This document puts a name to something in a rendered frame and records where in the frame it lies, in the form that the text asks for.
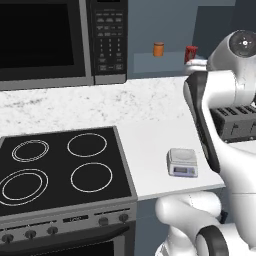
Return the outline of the grey digital scale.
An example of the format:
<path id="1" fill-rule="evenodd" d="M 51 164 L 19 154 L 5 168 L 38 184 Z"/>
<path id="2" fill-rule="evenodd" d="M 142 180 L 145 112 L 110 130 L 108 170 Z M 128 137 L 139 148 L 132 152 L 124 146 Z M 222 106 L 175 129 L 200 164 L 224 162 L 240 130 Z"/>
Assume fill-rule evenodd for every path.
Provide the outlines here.
<path id="1" fill-rule="evenodd" d="M 171 148 L 166 155 L 167 169 L 170 176 L 196 178 L 198 166 L 193 149 Z"/>

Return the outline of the black electric hob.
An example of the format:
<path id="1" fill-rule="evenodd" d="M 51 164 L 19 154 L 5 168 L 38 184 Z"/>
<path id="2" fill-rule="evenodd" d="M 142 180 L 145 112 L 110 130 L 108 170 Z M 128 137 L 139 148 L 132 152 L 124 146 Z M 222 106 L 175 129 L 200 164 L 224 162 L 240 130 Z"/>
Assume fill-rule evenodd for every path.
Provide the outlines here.
<path id="1" fill-rule="evenodd" d="M 0 138 L 0 216 L 136 200 L 115 127 Z"/>

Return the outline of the orange jar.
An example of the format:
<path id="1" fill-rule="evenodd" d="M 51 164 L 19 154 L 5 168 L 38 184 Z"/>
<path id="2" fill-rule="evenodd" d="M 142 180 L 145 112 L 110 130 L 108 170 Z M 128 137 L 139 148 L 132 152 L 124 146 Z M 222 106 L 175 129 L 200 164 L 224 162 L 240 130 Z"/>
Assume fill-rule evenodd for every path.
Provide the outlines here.
<path id="1" fill-rule="evenodd" d="M 162 57 L 164 54 L 164 43 L 163 42 L 155 42 L 153 47 L 153 56 L 154 57 Z"/>

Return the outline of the white round pot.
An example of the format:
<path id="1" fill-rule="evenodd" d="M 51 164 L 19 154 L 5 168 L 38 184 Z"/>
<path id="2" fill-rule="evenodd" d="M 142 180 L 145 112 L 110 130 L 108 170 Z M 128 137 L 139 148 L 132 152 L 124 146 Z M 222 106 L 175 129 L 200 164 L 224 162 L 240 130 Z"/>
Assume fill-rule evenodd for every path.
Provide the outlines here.
<path id="1" fill-rule="evenodd" d="M 184 66 L 184 73 L 190 75 L 196 71 L 206 71 L 207 61 L 203 59 L 191 59 Z"/>

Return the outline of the red cup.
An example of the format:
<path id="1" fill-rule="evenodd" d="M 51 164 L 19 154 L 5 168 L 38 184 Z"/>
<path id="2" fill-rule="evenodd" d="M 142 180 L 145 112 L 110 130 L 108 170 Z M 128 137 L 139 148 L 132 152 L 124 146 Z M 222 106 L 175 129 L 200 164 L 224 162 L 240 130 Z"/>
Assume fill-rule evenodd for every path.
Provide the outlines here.
<path id="1" fill-rule="evenodd" d="M 197 50 L 198 50 L 197 46 L 187 46 L 185 49 L 184 63 L 187 63 L 191 59 L 194 59 L 196 56 Z"/>

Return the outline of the black toaster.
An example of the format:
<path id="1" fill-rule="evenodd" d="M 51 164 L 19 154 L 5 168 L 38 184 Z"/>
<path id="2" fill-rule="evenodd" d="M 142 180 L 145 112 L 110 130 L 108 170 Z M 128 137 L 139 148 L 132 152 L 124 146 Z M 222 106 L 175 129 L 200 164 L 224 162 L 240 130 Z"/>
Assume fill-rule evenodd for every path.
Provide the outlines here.
<path id="1" fill-rule="evenodd" d="M 219 137 L 227 142 L 256 140 L 256 108 L 238 106 L 210 110 Z"/>

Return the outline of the black microwave oven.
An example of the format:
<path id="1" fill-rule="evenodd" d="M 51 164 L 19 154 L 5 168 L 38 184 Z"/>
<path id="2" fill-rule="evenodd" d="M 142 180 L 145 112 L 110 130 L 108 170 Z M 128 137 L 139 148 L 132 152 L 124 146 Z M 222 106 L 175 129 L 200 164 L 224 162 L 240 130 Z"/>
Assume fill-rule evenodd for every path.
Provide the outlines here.
<path id="1" fill-rule="evenodd" d="M 123 84 L 128 0 L 0 0 L 0 91 Z"/>

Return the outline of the grey oven with knobs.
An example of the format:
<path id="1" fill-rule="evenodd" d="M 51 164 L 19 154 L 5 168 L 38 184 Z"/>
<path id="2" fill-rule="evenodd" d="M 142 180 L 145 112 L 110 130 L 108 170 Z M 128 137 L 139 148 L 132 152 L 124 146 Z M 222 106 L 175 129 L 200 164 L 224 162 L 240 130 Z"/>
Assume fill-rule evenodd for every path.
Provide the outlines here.
<path id="1" fill-rule="evenodd" d="M 135 203 L 0 222 L 0 256 L 134 256 Z"/>

